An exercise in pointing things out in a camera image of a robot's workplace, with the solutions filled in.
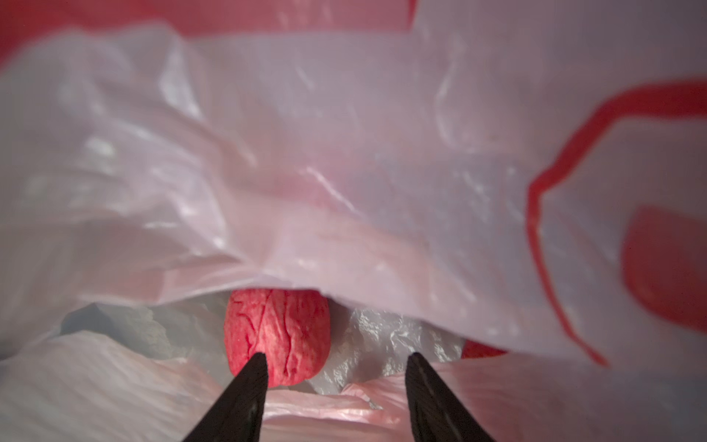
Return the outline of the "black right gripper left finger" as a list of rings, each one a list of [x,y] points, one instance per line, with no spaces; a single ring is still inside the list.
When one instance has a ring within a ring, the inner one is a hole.
[[[256,353],[183,442],[258,442],[268,385],[266,355]]]

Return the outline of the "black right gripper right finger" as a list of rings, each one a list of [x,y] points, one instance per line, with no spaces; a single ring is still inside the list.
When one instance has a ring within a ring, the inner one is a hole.
[[[407,359],[405,389],[415,442],[492,442],[420,353]]]

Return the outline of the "red apple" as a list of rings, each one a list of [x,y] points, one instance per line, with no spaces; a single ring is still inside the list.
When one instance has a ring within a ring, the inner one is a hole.
[[[251,357],[263,353],[269,386],[294,386],[314,378],[327,362],[329,300],[316,290],[236,290],[226,306],[224,335],[232,374],[239,374]]]

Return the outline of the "pink plastic bag front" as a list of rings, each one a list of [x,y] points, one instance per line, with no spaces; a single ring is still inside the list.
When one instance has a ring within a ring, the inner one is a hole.
[[[317,290],[264,441],[706,438],[703,1],[5,1],[1,438],[181,441],[228,293]]]

